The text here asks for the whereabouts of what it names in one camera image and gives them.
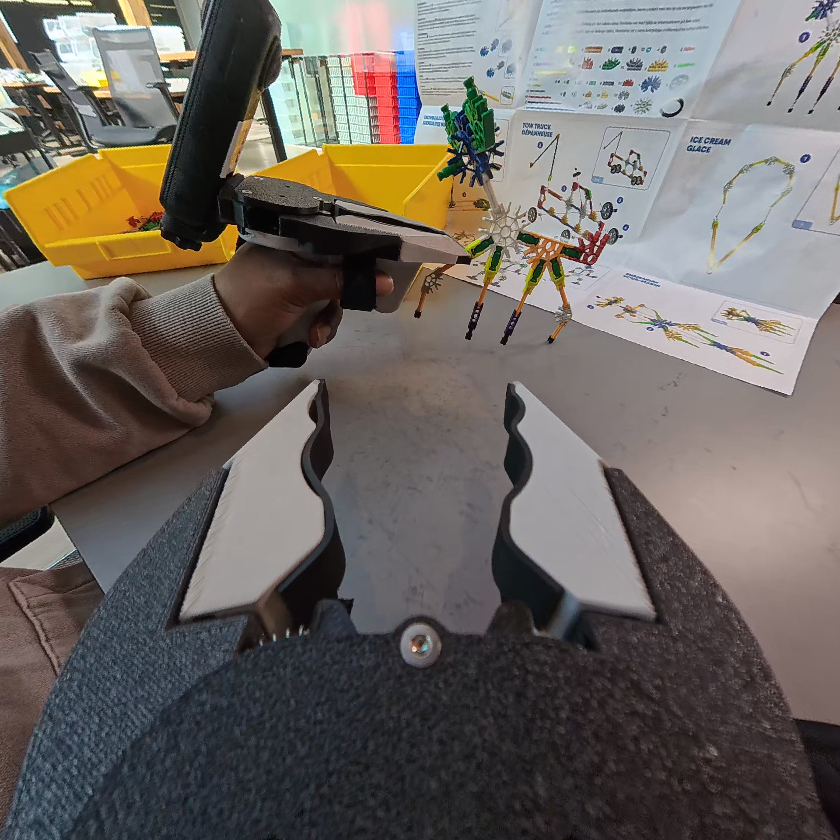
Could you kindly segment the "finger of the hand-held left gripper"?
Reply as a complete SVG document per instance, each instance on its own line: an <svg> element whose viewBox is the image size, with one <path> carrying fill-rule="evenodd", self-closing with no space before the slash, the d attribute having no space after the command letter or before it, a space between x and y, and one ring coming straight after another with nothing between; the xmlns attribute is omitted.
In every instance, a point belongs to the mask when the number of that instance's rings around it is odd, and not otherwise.
<svg viewBox="0 0 840 840"><path fill-rule="evenodd" d="M336 218L332 221L340 251L330 255L338 265L348 259L385 259L400 263L458 264L467 260L464 246L443 230L397 218Z"/></svg>
<svg viewBox="0 0 840 840"><path fill-rule="evenodd" d="M444 230L382 208L334 197L331 227L337 232L397 237L402 241L453 241Z"/></svg>

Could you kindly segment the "multicoloured toy hand assembly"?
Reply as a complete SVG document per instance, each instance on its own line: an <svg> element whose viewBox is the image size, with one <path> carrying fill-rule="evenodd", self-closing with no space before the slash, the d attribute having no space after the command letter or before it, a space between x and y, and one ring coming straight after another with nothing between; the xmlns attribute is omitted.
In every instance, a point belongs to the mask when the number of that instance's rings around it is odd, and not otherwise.
<svg viewBox="0 0 840 840"><path fill-rule="evenodd" d="M606 224L615 212L612 203L595 207L592 190L580 182L579 171L564 192L555 192L546 185L540 188L533 211L523 213L511 204L500 203L487 182L485 192L489 204L486 225L478 237L466 246L471 259L485 257L479 297L470 313L465 339L471 340L484 308L491 282L497 278L502 263L514 257L524 258L528 273L517 307L510 316L500 343L509 342L518 325L524 305L544 275L549 275L560 294L561 306L555 316L557 325L548 337L553 343L572 320L572 307L565 288L564 262L581 266L596 264L604 249L620 238L616 227Z"/></svg>

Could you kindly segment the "grey desk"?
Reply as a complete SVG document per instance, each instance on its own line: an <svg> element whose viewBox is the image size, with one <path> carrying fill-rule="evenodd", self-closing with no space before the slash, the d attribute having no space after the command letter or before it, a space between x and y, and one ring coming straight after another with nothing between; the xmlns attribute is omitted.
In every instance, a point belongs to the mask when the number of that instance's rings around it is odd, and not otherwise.
<svg viewBox="0 0 840 840"><path fill-rule="evenodd" d="M341 594L371 631L412 613L456 632L498 603L490 552L510 481L502 414L518 381L621 469L706 564L758 638L795 718L838 723L838 306L817 324L793 396L579 324L543 343L530 310L507 349L492 296L463 339L472 289L448 281L414 320L349 312L298 371L216 393L204 425L54 510L107 591L205 475L310 381L329 388L324 480L347 557Z"/></svg>

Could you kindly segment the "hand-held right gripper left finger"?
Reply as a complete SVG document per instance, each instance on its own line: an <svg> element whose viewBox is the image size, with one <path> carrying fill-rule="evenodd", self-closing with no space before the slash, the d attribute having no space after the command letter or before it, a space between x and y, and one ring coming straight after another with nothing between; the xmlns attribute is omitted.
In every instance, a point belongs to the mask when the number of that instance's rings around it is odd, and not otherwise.
<svg viewBox="0 0 840 840"><path fill-rule="evenodd" d="M333 460L326 381L312 381L225 465L180 623L247 615L267 636L337 598L345 560L322 479Z"/></svg>

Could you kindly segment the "black office chair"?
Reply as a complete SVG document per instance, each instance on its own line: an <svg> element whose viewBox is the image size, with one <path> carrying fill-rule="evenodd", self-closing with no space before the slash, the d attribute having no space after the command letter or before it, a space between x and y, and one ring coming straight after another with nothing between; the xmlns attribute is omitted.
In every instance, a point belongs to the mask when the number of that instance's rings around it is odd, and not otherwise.
<svg viewBox="0 0 840 840"><path fill-rule="evenodd" d="M52 53L40 51L30 55L38 70L50 79L69 102L79 135L90 152L172 142L174 125L134 128L112 123L91 90L79 87Z"/></svg>

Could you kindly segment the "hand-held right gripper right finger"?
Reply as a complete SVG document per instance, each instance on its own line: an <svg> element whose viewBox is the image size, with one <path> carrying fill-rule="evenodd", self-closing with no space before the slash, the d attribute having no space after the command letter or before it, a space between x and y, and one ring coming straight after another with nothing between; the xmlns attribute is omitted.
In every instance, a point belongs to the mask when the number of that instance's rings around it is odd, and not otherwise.
<svg viewBox="0 0 840 840"><path fill-rule="evenodd" d="M657 613L600 456L522 383L507 386L503 466L511 488L492 550L501 600L536 634L585 635L589 615L653 623Z"/></svg>

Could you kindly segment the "rack of small parts drawers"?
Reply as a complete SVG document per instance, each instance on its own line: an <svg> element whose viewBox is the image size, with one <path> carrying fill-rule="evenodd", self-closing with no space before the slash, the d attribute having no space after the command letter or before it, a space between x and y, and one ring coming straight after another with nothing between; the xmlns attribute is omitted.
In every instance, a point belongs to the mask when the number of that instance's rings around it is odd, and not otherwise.
<svg viewBox="0 0 840 840"><path fill-rule="evenodd" d="M283 59L269 87L287 144L412 144L422 107L415 53L364 51Z"/></svg>

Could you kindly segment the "white toy instruction sheet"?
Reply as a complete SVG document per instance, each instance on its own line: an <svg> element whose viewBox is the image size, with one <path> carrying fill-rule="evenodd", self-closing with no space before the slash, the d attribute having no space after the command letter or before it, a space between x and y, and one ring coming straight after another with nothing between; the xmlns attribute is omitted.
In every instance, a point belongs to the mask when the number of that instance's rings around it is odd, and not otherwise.
<svg viewBox="0 0 840 840"><path fill-rule="evenodd" d="M838 296L838 2L416 2L415 21L417 140L447 141L474 77L500 203L533 211L580 172L614 205L618 241L564 262L567 325L793 393ZM468 245L485 187L449 179Z"/></svg>

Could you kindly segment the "person's left forearm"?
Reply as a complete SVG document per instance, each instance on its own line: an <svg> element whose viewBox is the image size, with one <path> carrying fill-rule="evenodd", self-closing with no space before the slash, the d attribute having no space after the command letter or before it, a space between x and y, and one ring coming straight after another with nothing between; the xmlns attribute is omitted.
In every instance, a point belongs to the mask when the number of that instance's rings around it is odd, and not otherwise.
<svg viewBox="0 0 840 840"><path fill-rule="evenodd" d="M2 522L203 425L216 391L265 368L213 276L156 297L119 278L2 310Z"/></svg>

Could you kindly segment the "person's left hand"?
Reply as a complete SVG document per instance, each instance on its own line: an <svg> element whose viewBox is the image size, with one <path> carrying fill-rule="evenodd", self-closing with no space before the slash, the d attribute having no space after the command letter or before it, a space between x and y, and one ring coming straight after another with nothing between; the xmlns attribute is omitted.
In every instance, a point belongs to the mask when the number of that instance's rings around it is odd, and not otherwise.
<svg viewBox="0 0 840 840"><path fill-rule="evenodd" d="M307 345L331 342L343 317L343 268L299 255L243 245L214 275L216 294L231 323L260 359L267 359L314 304L327 304L310 323Z"/></svg>

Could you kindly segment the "grey mesh office chair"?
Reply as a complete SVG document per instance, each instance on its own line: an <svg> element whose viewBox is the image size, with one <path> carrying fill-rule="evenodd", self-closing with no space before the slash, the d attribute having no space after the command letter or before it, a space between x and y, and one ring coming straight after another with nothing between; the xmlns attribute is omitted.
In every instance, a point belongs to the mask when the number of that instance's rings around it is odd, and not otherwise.
<svg viewBox="0 0 840 840"><path fill-rule="evenodd" d="M173 128L179 112L166 84L151 30L111 26L93 30L122 122L136 129Z"/></svg>

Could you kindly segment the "yellow divided plastic bin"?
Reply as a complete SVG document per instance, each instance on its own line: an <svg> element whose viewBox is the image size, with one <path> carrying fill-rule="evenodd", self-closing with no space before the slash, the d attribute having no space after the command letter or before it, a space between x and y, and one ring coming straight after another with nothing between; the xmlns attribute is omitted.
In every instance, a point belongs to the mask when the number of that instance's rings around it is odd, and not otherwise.
<svg viewBox="0 0 840 840"><path fill-rule="evenodd" d="M438 179L444 144L326 144L259 175L299 182L443 229L452 179Z"/></svg>

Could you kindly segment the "wooden standing desk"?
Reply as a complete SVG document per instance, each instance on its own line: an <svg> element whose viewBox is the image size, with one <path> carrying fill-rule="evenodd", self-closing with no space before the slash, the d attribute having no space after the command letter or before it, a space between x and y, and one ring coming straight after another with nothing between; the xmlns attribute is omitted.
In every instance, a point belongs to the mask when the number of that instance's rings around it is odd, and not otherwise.
<svg viewBox="0 0 840 840"><path fill-rule="evenodd" d="M193 49L161 52L159 60L164 73L185 74L192 68L195 55ZM244 174L255 174L286 159L287 149L277 121L277 111L270 93L266 92L260 100L255 122L248 132L238 168Z"/></svg>

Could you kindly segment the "person's beige sweatshirt torso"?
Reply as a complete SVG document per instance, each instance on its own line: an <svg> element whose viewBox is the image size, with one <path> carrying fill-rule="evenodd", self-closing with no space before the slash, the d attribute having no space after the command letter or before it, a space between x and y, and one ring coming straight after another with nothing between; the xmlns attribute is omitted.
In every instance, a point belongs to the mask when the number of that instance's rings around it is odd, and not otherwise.
<svg viewBox="0 0 840 840"><path fill-rule="evenodd" d="M81 561L1 568L1 821L54 681L102 589Z"/></svg>

